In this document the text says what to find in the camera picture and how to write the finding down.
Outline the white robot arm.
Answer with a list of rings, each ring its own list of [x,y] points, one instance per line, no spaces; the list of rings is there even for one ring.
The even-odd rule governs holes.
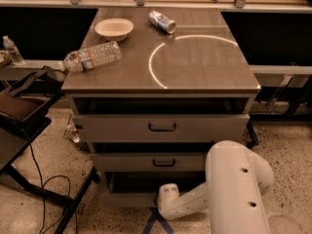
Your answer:
[[[206,181],[180,194],[177,185],[159,188],[157,207],[165,219],[207,209],[212,234],[271,234],[261,195],[274,181],[269,163],[248,147],[230,140],[209,150]]]

